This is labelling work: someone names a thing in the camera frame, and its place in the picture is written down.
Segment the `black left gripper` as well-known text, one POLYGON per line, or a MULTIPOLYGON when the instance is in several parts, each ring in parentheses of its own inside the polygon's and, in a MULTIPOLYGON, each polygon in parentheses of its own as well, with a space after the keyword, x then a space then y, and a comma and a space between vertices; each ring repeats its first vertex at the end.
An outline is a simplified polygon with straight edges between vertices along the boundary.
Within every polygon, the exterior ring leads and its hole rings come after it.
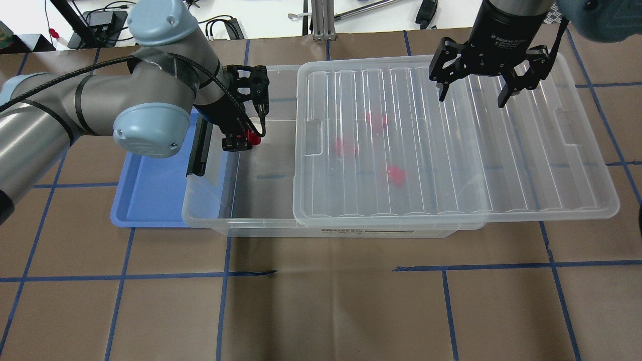
POLYGON ((197 104, 197 110, 224 133, 222 150, 252 150, 248 136, 252 133, 257 136, 266 135, 266 116, 270 112, 270 79, 267 67, 228 65, 217 68, 215 73, 200 65, 197 69, 207 76, 207 80, 200 85, 200 91, 209 85, 216 85, 221 92, 220 98, 207 104, 197 104), (261 130, 257 130, 247 114, 244 105, 247 101, 252 101, 261 130))

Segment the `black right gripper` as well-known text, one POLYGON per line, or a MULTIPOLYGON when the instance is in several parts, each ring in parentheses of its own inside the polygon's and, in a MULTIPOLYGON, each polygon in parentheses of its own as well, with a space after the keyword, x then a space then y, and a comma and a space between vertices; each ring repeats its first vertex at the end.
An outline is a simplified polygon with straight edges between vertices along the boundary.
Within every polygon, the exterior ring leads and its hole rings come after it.
POLYGON ((497 104, 522 90, 534 90, 552 71, 552 55, 547 46, 532 46, 548 13, 551 1, 483 1, 468 40, 459 44, 443 37, 429 65, 429 79, 436 84, 443 102, 449 87, 468 75, 498 76, 505 83, 497 104), (527 62, 518 75, 515 68, 527 62))

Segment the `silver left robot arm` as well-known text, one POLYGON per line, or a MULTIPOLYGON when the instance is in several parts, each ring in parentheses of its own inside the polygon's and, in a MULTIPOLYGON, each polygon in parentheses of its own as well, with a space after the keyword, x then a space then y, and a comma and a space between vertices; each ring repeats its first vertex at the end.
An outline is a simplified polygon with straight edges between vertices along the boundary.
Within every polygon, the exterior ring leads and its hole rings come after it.
POLYGON ((83 136, 112 136, 124 150, 177 154, 192 109, 223 133, 223 151, 266 135, 265 66, 223 66, 180 1, 140 1, 127 21, 139 48, 64 75, 34 73, 2 86, 2 222, 83 136))

